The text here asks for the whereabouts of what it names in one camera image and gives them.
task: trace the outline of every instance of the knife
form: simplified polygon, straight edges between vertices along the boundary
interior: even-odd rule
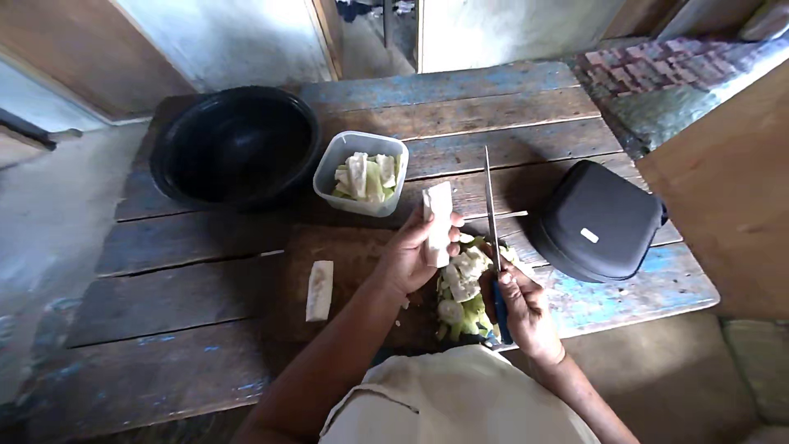
[[[512,337],[510,330],[507,328],[507,305],[504,303],[504,298],[501,296],[499,289],[499,273],[501,273],[501,258],[499,256],[499,232],[495,229],[495,212],[493,211],[493,189],[491,187],[491,164],[488,158],[488,146],[485,146],[485,203],[488,206],[488,231],[490,232],[490,241],[493,245],[493,269],[496,276],[492,279],[493,283],[493,306],[495,308],[495,316],[499,321],[499,332],[501,333],[501,341],[506,344],[512,344]]]

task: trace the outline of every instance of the hand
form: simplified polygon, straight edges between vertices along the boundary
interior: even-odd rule
[[[383,256],[378,261],[375,271],[368,278],[371,283],[382,284],[387,291],[394,291],[399,295],[415,292],[425,285],[436,274],[437,268],[424,261],[424,241],[428,238],[433,220],[423,221],[423,206],[418,205],[406,223],[397,234],[384,247]],[[447,251],[450,256],[460,253],[457,244],[460,239],[460,230],[463,226],[463,217],[452,213],[453,227],[449,230],[450,244]]]
[[[492,255],[492,248],[488,244],[481,249],[489,257]],[[513,341],[538,365],[550,366],[562,362],[566,352],[551,317],[543,288],[501,254],[499,259],[504,270],[498,275],[499,290],[507,305],[507,328]],[[491,279],[494,276],[492,270],[484,273],[480,278],[480,286],[486,312],[492,322],[497,322],[491,292]]]

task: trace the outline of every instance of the white shirt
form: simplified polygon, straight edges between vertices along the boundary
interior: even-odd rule
[[[584,421],[498,353],[392,356],[329,414],[323,444],[599,444]]]

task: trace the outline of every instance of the black bowl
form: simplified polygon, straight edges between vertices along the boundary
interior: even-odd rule
[[[261,209],[315,172],[319,139],[315,113],[293,94],[228,89],[170,122],[151,174],[166,196],[194,209]]]

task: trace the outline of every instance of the cutting board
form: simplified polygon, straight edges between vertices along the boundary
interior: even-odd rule
[[[275,301],[264,315],[265,337],[277,341],[310,341],[327,322],[306,322],[307,286],[314,261],[334,261],[329,320],[350,300],[375,268],[384,246],[395,234],[391,230],[294,226],[285,248],[282,277]],[[436,279],[410,294],[407,310],[400,310],[399,326],[393,325],[386,347],[437,350]]]

